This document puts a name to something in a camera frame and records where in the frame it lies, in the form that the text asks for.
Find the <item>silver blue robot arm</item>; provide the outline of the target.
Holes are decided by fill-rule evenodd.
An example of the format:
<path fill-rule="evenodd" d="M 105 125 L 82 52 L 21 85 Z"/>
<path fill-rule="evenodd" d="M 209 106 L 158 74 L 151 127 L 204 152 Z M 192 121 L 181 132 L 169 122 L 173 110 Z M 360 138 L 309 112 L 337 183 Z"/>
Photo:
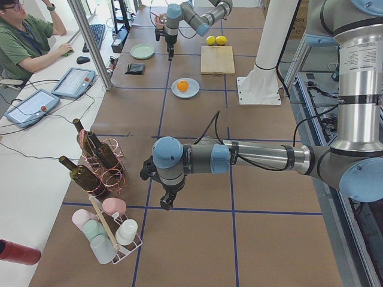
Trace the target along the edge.
<path fill-rule="evenodd" d="M 233 10 L 232 1 L 209 1 L 214 8 L 200 16 L 192 1 L 169 4 L 164 36 L 174 55 L 180 21 L 199 35 Z M 240 80 L 240 104 L 271 104 L 271 76 L 282 56 L 284 40 L 295 20 L 299 1 L 270 1 L 254 69 Z M 272 35 L 282 20 L 281 36 Z M 382 105 L 382 1 L 309 1 L 306 36 L 340 47 L 338 132 L 330 146 L 291 147 L 221 140 L 203 134 L 193 144 L 167 136 L 156 140 L 140 177 L 162 184 L 160 199 L 169 210 L 192 173 L 226 173 L 230 165 L 250 164 L 264 170 L 295 170 L 321 179 L 344 196 L 360 202 L 382 199 L 382 143 L 379 141 Z"/>
<path fill-rule="evenodd" d="M 228 16 L 233 8 L 233 2 L 210 1 L 214 6 L 209 12 L 198 15 L 194 10 L 191 1 L 184 1 L 181 4 L 169 4 L 166 12 L 166 24 L 162 29 L 167 44 L 168 60 L 174 57 L 174 45 L 177 42 L 179 23 L 184 20 L 200 36 L 206 35 L 210 27 Z"/>

